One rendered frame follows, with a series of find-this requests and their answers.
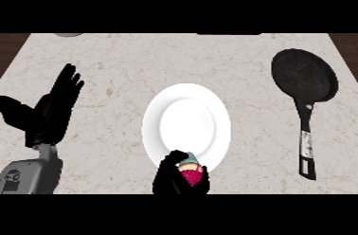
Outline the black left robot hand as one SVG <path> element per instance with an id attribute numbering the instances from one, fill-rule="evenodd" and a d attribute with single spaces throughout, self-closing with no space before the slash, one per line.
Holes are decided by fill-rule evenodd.
<path id="1" fill-rule="evenodd" d="M 25 133 L 25 146 L 56 145 L 67 134 L 71 110 L 84 82 L 68 63 L 55 81 L 51 92 L 42 96 L 36 107 L 20 100 L 0 96 L 0 115 L 5 122 Z"/>

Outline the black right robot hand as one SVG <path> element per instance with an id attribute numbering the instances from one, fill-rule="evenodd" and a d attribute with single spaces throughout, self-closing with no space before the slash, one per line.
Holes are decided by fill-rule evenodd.
<path id="1" fill-rule="evenodd" d="M 177 164 L 189 157 L 189 154 L 174 150 L 160 163 L 158 172 L 152 182 L 154 194 L 186 194 L 199 195 L 210 191 L 210 177 L 207 167 L 204 167 L 204 178 L 195 186 L 186 181 Z"/>

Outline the cupcake with pink wrapper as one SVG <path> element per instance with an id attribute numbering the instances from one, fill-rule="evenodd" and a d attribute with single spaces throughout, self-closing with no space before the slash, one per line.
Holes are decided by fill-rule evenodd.
<path id="1" fill-rule="evenodd" d="M 204 168 L 196 155 L 188 152 L 189 157 L 179 163 L 179 171 L 191 186 L 195 186 L 204 178 Z"/>

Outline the white plate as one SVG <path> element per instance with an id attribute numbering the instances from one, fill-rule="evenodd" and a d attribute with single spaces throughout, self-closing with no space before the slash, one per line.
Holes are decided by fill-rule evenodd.
<path id="1" fill-rule="evenodd" d="M 145 149 L 155 166 L 173 150 L 195 154 L 213 171 L 232 143 L 232 119 L 224 102 L 196 83 L 179 83 L 154 97 L 143 117 Z"/>

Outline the black frying pan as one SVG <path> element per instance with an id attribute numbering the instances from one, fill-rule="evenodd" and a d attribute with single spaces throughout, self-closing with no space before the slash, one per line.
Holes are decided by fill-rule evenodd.
<path id="1" fill-rule="evenodd" d="M 272 60 L 272 77 L 280 90 L 292 97 L 301 121 L 298 172 L 317 179 L 311 116 L 314 106 L 335 98 L 339 80 L 329 63 L 304 49 L 282 50 Z"/>

